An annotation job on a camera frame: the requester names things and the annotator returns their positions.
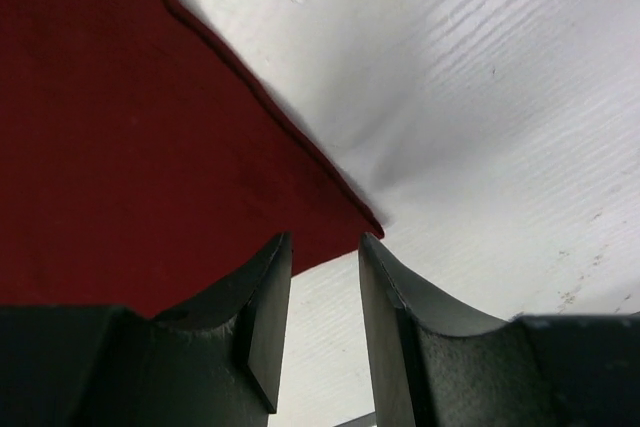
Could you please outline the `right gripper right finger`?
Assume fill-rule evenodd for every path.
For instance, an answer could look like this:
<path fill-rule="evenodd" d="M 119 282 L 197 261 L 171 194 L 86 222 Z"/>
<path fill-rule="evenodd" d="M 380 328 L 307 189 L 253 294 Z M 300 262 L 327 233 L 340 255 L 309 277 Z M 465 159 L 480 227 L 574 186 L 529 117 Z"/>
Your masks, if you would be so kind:
<path fill-rule="evenodd" d="M 358 257 L 379 425 L 638 424 L 637 316 L 504 321 L 420 277 L 371 234 Z"/>

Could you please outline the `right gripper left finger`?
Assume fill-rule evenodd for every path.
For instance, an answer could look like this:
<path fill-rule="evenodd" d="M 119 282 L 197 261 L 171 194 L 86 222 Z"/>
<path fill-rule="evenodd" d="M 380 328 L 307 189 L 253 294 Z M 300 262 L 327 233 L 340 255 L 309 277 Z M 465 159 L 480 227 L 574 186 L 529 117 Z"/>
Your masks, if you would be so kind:
<path fill-rule="evenodd" d="M 276 411 L 292 239 L 145 318 L 115 305 L 1 310 L 5 426 L 264 426 Z"/>

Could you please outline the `dark red t shirt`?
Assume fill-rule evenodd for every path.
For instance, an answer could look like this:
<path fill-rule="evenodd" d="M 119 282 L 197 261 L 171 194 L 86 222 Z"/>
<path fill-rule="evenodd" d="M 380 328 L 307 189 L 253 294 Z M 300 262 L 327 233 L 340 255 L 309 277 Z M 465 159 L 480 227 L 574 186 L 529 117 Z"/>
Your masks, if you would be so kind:
<path fill-rule="evenodd" d="M 1 0 L 1 300 L 153 315 L 380 222 L 179 0 Z"/>

